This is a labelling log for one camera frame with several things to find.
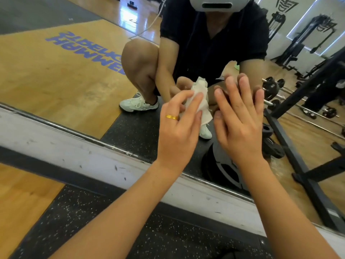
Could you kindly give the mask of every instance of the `black shirt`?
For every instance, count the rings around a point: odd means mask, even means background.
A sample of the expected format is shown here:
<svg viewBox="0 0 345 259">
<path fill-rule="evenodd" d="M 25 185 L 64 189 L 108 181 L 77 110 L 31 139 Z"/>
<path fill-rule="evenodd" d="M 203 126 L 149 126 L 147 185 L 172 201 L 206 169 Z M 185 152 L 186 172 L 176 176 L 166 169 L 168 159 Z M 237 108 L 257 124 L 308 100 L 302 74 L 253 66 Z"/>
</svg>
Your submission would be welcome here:
<svg viewBox="0 0 345 259">
<path fill-rule="evenodd" d="M 167 0 L 160 25 L 160 36 L 179 44 L 174 79 L 201 76 L 208 85 L 216 83 L 230 61 L 240 63 L 264 59 L 268 47 L 266 15 L 254 2 L 234 13 L 213 39 L 210 39 L 206 13 L 194 10 L 189 0 Z"/>
</svg>

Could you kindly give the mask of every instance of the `knee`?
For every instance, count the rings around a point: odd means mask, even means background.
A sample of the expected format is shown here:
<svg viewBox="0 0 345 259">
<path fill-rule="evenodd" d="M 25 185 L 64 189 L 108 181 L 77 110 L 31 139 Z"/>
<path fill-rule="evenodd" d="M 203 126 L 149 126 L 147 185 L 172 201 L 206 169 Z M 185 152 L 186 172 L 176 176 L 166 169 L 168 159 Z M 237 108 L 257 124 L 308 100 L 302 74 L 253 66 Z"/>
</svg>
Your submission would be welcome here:
<svg viewBox="0 0 345 259">
<path fill-rule="evenodd" d="M 134 39 L 126 43 L 123 48 L 121 63 L 123 70 L 128 75 L 138 72 L 146 65 L 156 64 L 157 59 L 158 47 L 148 41 Z"/>
</svg>

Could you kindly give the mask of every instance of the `paper towel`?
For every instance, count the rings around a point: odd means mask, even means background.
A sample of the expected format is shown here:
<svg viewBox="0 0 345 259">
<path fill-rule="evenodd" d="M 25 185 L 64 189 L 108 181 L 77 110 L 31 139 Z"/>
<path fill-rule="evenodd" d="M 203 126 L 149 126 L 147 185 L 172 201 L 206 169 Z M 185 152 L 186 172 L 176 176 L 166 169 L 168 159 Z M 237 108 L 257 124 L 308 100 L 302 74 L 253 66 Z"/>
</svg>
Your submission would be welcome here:
<svg viewBox="0 0 345 259">
<path fill-rule="evenodd" d="M 203 100 L 201 101 L 198 111 L 202 110 L 203 114 L 201 117 L 201 125 L 207 124 L 212 120 L 212 115 L 208 109 L 208 96 L 207 96 L 207 82 L 204 78 L 199 77 L 195 83 L 193 83 L 193 86 L 191 90 L 194 90 L 194 95 L 191 98 L 188 98 L 185 106 L 186 109 L 192 102 L 193 98 L 199 93 L 202 92 L 204 95 Z"/>
</svg>

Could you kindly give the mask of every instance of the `purple logo on floor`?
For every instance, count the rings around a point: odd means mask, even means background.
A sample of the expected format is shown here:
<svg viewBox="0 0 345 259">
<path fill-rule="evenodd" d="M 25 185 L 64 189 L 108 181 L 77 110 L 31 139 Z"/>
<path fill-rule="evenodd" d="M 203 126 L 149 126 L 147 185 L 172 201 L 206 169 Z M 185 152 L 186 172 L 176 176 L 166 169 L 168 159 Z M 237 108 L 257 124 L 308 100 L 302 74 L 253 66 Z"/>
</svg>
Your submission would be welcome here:
<svg viewBox="0 0 345 259">
<path fill-rule="evenodd" d="M 46 41 L 59 45 L 65 50 L 74 51 L 82 54 L 84 58 L 91 59 L 93 62 L 100 62 L 101 65 L 125 75 L 121 64 L 121 55 L 108 51 L 96 43 L 75 35 L 72 32 L 59 33 L 59 36 L 47 38 Z"/>
</svg>

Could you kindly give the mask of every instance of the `white cable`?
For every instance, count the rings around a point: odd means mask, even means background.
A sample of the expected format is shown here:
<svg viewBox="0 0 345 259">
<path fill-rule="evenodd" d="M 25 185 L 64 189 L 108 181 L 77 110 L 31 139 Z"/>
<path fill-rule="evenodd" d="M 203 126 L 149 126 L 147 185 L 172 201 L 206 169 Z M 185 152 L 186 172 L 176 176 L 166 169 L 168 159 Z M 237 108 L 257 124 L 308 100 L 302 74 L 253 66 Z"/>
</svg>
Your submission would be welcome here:
<svg viewBox="0 0 345 259">
<path fill-rule="evenodd" d="M 156 16 L 156 18 L 153 20 L 152 24 L 150 24 L 150 26 L 149 26 L 148 28 L 146 28 L 144 31 L 142 31 L 141 33 L 136 34 L 136 35 L 130 37 L 130 38 L 129 38 L 130 40 L 132 40 L 134 37 L 137 37 L 137 36 L 143 34 L 143 33 L 146 32 L 147 30 L 149 30 L 149 29 L 151 28 L 151 26 L 153 26 L 153 24 L 155 23 L 155 21 L 157 20 L 157 18 L 160 16 L 160 14 L 161 14 L 161 12 L 162 12 L 162 10 L 163 10 L 163 7 L 164 7 L 165 2 L 166 2 L 166 0 L 164 0 L 164 2 L 162 3 L 162 7 L 160 8 L 160 11 L 158 12 L 158 15 Z"/>
</svg>

